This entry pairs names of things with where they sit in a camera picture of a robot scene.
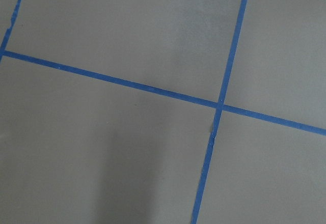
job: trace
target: vertical blue line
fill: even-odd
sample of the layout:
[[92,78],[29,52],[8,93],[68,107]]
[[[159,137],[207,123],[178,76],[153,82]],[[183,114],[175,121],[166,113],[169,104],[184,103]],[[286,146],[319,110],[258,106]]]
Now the vertical blue line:
[[192,213],[191,224],[197,223],[200,205],[202,202],[206,179],[207,179],[207,175],[208,175],[209,165],[210,165],[210,161],[211,161],[211,157],[212,157],[212,153],[213,153],[215,137],[216,137],[216,134],[217,134],[218,128],[219,128],[219,123],[220,123],[220,119],[221,119],[221,114],[222,114],[222,110],[223,110],[226,92],[228,89],[228,84],[229,84],[230,75],[231,75],[231,71],[232,71],[235,52],[236,52],[236,48],[237,48],[238,41],[239,41],[243,16],[244,16],[245,10],[246,10],[246,5],[247,5],[247,0],[241,0],[239,12],[238,12],[238,18],[236,21],[233,38],[232,38],[232,43],[231,43],[231,47],[230,47],[229,57],[228,57],[228,61],[227,61],[227,65],[226,65],[226,69],[225,69],[225,73],[224,73],[224,77],[223,77],[223,82],[222,82],[222,86],[221,86],[221,90],[220,90],[218,105],[217,105],[215,115],[214,115],[213,129],[212,129],[212,132],[209,137],[206,155],[205,155],[205,159],[204,159],[204,164],[203,164],[203,168],[202,168],[202,172],[201,172],[201,176],[200,176],[200,180],[199,180],[199,185],[198,185],[194,208],[193,208],[193,213]]
[[5,51],[6,47],[7,47],[7,44],[8,44],[12,29],[13,29],[13,27],[15,25],[15,22],[16,22],[16,19],[17,19],[17,16],[18,16],[20,3],[21,3],[21,0],[18,0],[17,3],[16,3],[16,6],[15,6],[14,12],[11,15],[11,19],[10,19],[11,25],[6,30],[5,36],[4,36],[3,40],[2,40],[2,43],[1,43],[1,46],[0,46],[0,62],[1,62],[2,56],[4,55],[4,51]]

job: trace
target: blue line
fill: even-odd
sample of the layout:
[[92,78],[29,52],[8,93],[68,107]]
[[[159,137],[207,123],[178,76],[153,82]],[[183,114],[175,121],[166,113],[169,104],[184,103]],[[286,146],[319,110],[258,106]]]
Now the blue line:
[[281,119],[281,118],[274,117],[274,116],[268,116],[268,115],[261,114],[261,113],[258,113],[258,112],[254,112],[254,111],[250,111],[250,110],[246,110],[246,109],[242,109],[242,108],[237,108],[237,107],[233,107],[233,106],[229,106],[229,105],[224,105],[223,110],[228,111],[228,112],[232,112],[232,113],[235,113],[235,114],[238,114],[238,115],[248,116],[248,117],[252,117],[252,118],[255,118],[255,119],[268,121],[268,122],[271,122],[271,123],[275,123],[275,124],[279,124],[279,125],[283,125],[283,126],[288,126],[288,127],[296,128],[296,129],[299,129],[299,130],[313,132],[313,133],[316,133],[316,134],[326,136],[326,129],[322,129],[322,128],[319,128],[319,127],[309,126],[309,125],[306,125],[306,124],[302,124],[302,123],[295,122],[295,121],[290,121],[290,120],[285,120],[285,119]]
[[74,73],[74,74],[79,74],[79,75],[91,77],[91,78],[98,79],[98,80],[104,80],[104,81],[112,82],[112,83],[115,83],[115,84],[123,85],[125,87],[135,88],[135,89],[139,89],[139,90],[146,91],[146,92],[156,93],[156,94],[160,94],[160,95],[163,95],[163,96],[188,101],[188,102],[191,102],[191,103],[204,105],[204,106],[211,107],[211,108],[216,108],[216,105],[217,105],[217,103],[213,102],[213,101],[209,101],[209,100],[205,100],[205,99],[201,99],[201,98],[196,98],[196,97],[181,94],[181,93],[171,92],[171,91],[168,91],[168,90],[164,90],[164,89],[160,89],[160,88],[140,84],[140,83],[133,82],[133,81],[123,80],[123,79],[120,79],[120,78],[116,78],[116,77],[112,77],[112,76],[108,76],[108,75],[104,75],[104,74],[100,74],[100,73],[96,73],[96,72],[92,72],[92,71],[88,71],[88,70],[83,70],[83,69],[75,68],[75,67],[68,66],[68,65],[62,65],[62,64],[55,63],[55,62],[50,62],[50,61],[47,61],[47,60],[37,59],[37,58],[34,58],[34,57],[30,57],[30,56],[15,53],[15,52],[5,51],[4,56],[19,59],[19,60],[24,60],[24,61],[27,61],[27,62],[30,62],[30,63],[39,64],[39,65],[42,65],[42,66],[55,68],[55,69],[58,69],[58,70],[71,72],[71,73]]
[[231,47],[230,47],[229,57],[228,57],[228,61],[227,61],[227,65],[226,65],[226,69],[225,69],[225,73],[224,73],[224,77],[223,77],[223,82],[222,82],[222,86],[221,86],[221,90],[220,90],[218,105],[216,107],[216,112],[214,115],[213,129],[212,129],[212,132],[209,137],[209,142],[208,142],[208,146],[207,146],[207,150],[206,150],[204,164],[203,164],[203,168],[202,168],[202,172],[201,172],[201,176],[200,176],[200,180],[199,180],[199,185],[198,185],[198,189],[197,189],[197,193],[196,193],[191,224],[197,223],[199,210],[200,210],[200,206],[201,206],[201,202],[202,202],[202,198],[203,198],[203,194],[204,194],[206,179],[207,179],[207,175],[208,175],[209,165],[210,165],[210,161],[211,161],[211,156],[212,156],[212,152],[213,152],[213,147],[214,147],[214,143],[215,143],[215,137],[218,132],[218,128],[219,128],[219,124],[220,124],[220,120],[221,120],[222,109],[223,109],[223,105],[224,105],[224,101],[225,101],[226,92],[228,89],[228,84],[229,84],[230,75],[231,75],[231,71],[232,71],[233,61],[234,61],[236,48],[237,48],[238,41],[239,41],[242,21],[243,21],[244,15],[245,15],[246,5],[247,5],[247,0],[241,0],[239,12],[238,12],[238,18],[236,21],[233,38],[232,38],[232,43],[231,43]]
[[21,3],[21,0],[18,0],[17,3],[16,3],[16,6],[15,6],[14,12],[12,13],[12,16],[11,16],[11,25],[6,30],[5,36],[4,36],[3,40],[2,40],[2,43],[1,43],[1,46],[0,46],[0,62],[1,62],[2,56],[4,55],[5,49],[7,47],[7,44],[8,44],[12,29],[13,29],[13,27],[15,25],[15,22],[16,22],[16,19],[17,19],[17,16],[18,16],[20,3]]

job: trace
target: blue tape strip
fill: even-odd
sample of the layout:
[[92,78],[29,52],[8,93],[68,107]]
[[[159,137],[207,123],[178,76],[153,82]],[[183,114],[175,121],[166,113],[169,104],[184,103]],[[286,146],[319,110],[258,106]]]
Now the blue tape strip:
[[17,19],[17,16],[18,16],[20,3],[21,3],[21,0],[18,0],[17,3],[16,3],[16,6],[15,6],[14,12],[12,13],[12,16],[11,16],[11,25],[6,30],[5,36],[4,36],[3,40],[2,40],[2,43],[1,43],[1,46],[0,46],[0,62],[1,62],[2,56],[4,55],[5,49],[7,47],[7,44],[8,44],[12,29],[13,29],[13,27],[15,25],[15,22],[16,22],[16,19]]
[[224,77],[223,77],[223,82],[222,82],[222,86],[221,86],[221,90],[220,90],[218,105],[216,107],[216,112],[215,112],[215,116],[214,116],[213,129],[212,129],[212,132],[209,137],[209,142],[208,142],[208,146],[207,146],[207,150],[206,150],[204,164],[203,164],[203,168],[202,168],[202,172],[201,172],[201,176],[200,176],[200,180],[199,180],[199,185],[198,185],[198,189],[197,189],[197,193],[196,193],[191,224],[197,223],[199,210],[200,210],[200,206],[201,206],[201,202],[202,202],[202,198],[203,198],[203,194],[204,194],[206,179],[207,179],[207,175],[208,175],[209,165],[210,165],[210,161],[211,161],[211,156],[212,156],[212,152],[213,152],[213,147],[214,147],[214,143],[215,143],[215,137],[218,132],[218,128],[219,128],[219,124],[220,124],[220,120],[221,120],[222,109],[223,109],[223,105],[224,105],[224,101],[225,101],[226,92],[228,89],[228,84],[229,84],[229,80],[230,80],[230,75],[231,75],[231,71],[232,71],[236,48],[237,48],[238,41],[239,41],[242,21],[243,21],[244,15],[245,15],[247,1],[248,0],[241,0],[241,3],[240,3],[238,18],[237,18],[234,33],[233,33],[229,57],[228,57],[228,61],[227,61],[227,65],[226,65],[226,69],[225,69],[225,73],[224,73]]
[[237,107],[233,107],[233,106],[229,106],[229,105],[224,105],[223,110],[232,112],[232,113],[235,113],[238,115],[248,116],[248,117],[256,118],[259,120],[268,121],[268,122],[272,122],[275,124],[288,126],[288,127],[300,129],[303,131],[313,132],[313,133],[317,133],[317,134],[326,136],[326,129],[322,129],[319,127],[309,126],[306,124],[302,124],[302,123],[290,121],[290,120],[285,120],[285,119],[281,119],[281,118],[274,117],[274,116],[268,116],[268,115],[261,114],[258,112],[254,112],[254,111],[250,111],[250,110],[246,110],[246,109],[242,109],[242,108],[237,108]]
[[4,56],[19,59],[19,60],[24,60],[24,61],[27,61],[27,62],[30,62],[30,63],[39,64],[39,65],[42,65],[42,66],[55,68],[55,69],[58,69],[58,70],[64,70],[64,71],[67,71],[67,72],[71,72],[71,73],[74,73],[74,74],[79,74],[79,75],[91,77],[91,78],[98,79],[98,80],[104,80],[104,81],[112,82],[112,83],[115,83],[115,84],[123,85],[125,87],[135,88],[135,89],[139,89],[139,90],[146,91],[146,92],[156,93],[156,94],[160,94],[160,95],[163,95],[163,96],[188,101],[188,102],[191,102],[191,103],[204,105],[204,106],[211,107],[211,108],[215,108],[216,105],[217,105],[216,102],[212,102],[212,101],[209,101],[209,100],[196,98],[196,97],[181,94],[181,93],[171,92],[171,91],[168,91],[168,90],[164,90],[164,89],[160,89],[160,88],[140,84],[140,83],[133,82],[133,81],[123,80],[123,79],[108,76],[108,75],[103,75],[103,74],[100,74],[100,73],[96,73],[96,72],[92,72],[92,71],[88,71],[88,70],[83,70],[83,69],[75,68],[75,67],[68,66],[68,65],[62,65],[62,64],[58,64],[58,63],[55,63],[55,62],[50,62],[50,61],[47,61],[47,60],[37,59],[37,58],[34,58],[34,57],[30,57],[30,56],[15,53],[15,52],[5,51]]

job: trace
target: gray floor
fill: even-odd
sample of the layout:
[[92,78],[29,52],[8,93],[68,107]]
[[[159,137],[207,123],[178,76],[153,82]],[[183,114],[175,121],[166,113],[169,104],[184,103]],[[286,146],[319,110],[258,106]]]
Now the gray floor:
[[[217,101],[239,5],[22,0],[6,50]],[[226,104],[326,128],[325,8],[248,0]],[[8,57],[0,84],[1,223],[190,223],[214,108]],[[197,223],[324,223],[325,156],[223,112]]]

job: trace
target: blue grout line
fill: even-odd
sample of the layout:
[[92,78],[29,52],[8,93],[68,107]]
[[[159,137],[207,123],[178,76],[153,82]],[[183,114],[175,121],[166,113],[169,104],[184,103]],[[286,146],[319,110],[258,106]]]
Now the blue grout line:
[[217,135],[220,120],[221,120],[222,109],[223,109],[223,105],[224,105],[224,101],[225,101],[226,92],[228,89],[228,84],[229,84],[229,80],[230,80],[230,76],[231,76],[233,61],[234,61],[236,48],[237,48],[238,41],[239,41],[242,21],[243,21],[244,15],[245,15],[246,5],[247,5],[247,0],[241,0],[238,17],[237,17],[233,37],[232,37],[229,57],[228,57],[228,61],[226,64],[226,69],[225,69],[223,82],[222,82],[222,86],[221,86],[221,90],[220,90],[218,106],[216,107],[216,111],[215,111],[215,115],[214,115],[213,129],[209,136],[209,141],[208,141],[208,146],[207,146],[206,155],[205,155],[205,159],[204,159],[204,164],[203,164],[203,168],[202,168],[202,172],[201,172],[201,176],[200,176],[200,180],[199,180],[199,184],[198,184],[195,203],[194,203],[194,207],[193,207],[191,224],[197,223],[200,206],[201,206],[201,202],[202,202],[202,198],[203,198],[203,194],[204,194],[204,190],[205,190],[207,175],[208,175],[208,171],[209,171],[209,165],[210,165],[210,161],[211,161],[211,157],[212,157],[212,153],[213,153],[215,137]]
[[285,119],[274,117],[274,116],[265,115],[262,113],[254,112],[254,111],[243,109],[243,108],[233,107],[233,106],[229,106],[229,105],[225,105],[225,104],[223,106],[221,106],[219,103],[216,103],[213,101],[209,101],[209,100],[205,100],[205,99],[201,99],[201,98],[197,98],[197,97],[193,97],[193,96],[189,96],[189,95],[185,95],[185,94],[175,93],[175,92],[171,92],[168,90],[136,83],[133,81],[122,80],[122,79],[115,78],[112,76],[103,75],[103,74],[99,74],[99,73],[95,73],[92,71],[83,70],[83,69],[79,69],[79,68],[74,68],[71,66],[62,65],[59,63],[55,63],[55,62],[37,59],[34,57],[30,57],[30,56],[15,53],[15,52],[5,51],[4,56],[326,136],[326,129],[310,126],[310,125],[295,122],[295,121],[285,120]]
[[285,119],[281,119],[281,118],[274,117],[274,116],[268,116],[268,115],[265,115],[262,113],[258,113],[258,112],[254,112],[254,111],[250,111],[250,110],[246,110],[246,109],[242,109],[242,108],[237,108],[237,107],[233,107],[233,106],[229,106],[229,105],[224,105],[223,110],[231,112],[231,113],[235,113],[238,115],[248,116],[251,118],[268,121],[268,122],[272,122],[275,124],[288,126],[288,127],[296,128],[299,130],[313,132],[316,134],[326,136],[326,129],[318,128],[315,126],[309,126],[309,125],[295,122],[295,121],[285,120]]
[[156,93],[156,94],[160,94],[160,95],[171,97],[171,98],[176,98],[176,99],[179,99],[179,100],[188,101],[188,102],[191,102],[191,103],[204,105],[204,106],[207,106],[207,107],[215,108],[216,105],[217,105],[216,102],[205,100],[205,99],[202,99],[202,98],[197,98],[197,97],[193,97],[193,96],[189,96],[189,95],[185,95],[185,94],[181,94],[181,93],[171,92],[171,91],[164,90],[164,89],[161,89],[161,88],[156,88],[156,87],[140,84],[140,83],[129,81],[129,80],[123,80],[123,79],[120,79],[120,78],[116,78],[116,77],[112,77],[112,76],[108,76],[108,75],[104,75],[104,74],[99,74],[99,73],[96,73],[96,72],[83,70],[83,69],[75,68],[75,67],[68,66],[68,65],[62,65],[62,64],[59,64],[59,63],[50,62],[50,61],[43,60],[43,59],[37,59],[37,58],[34,58],[34,57],[30,57],[30,56],[15,53],[15,52],[5,51],[4,56],[11,57],[11,58],[16,58],[16,59],[19,59],[19,60],[24,60],[24,61],[27,61],[27,62],[30,62],[30,63],[39,64],[39,65],[42,65],[42,66],[55,68],[55,69],[58,69],[58,70],[64,70],[64,71],[67,71],[67,72],[71,72],[71,73],[74,73],[74,74],[79,74],[79,75],[91,77],[91,78],[98,79],[98,80],[104,80],[104,81],[112,82],[112,83],[115,83],[115,84],[123,85],[125,87],[135,88],[135,89],[138,89],[138,90],[143,90],[143,91]]
[[6,50],[6,47],[7,47],[7,44],[8,44],[12,29],[13,29],[13,27],[15,25],[15,22],[16,22],[16,19],[17,19],[17,16],[18,16],[20,3],[21,3],[21,0],[18,0],[17,3],[16,3],[16,6],[15,6],[14,12],[11,15],[11,19],[10,19],[11,25],[6,30],[5,36],[4,36],[3,40],[2,40],[2,43],[1,43],[1,46],[0,46],[0,62],[1,62],[2,56],[4,55],[4,52]]

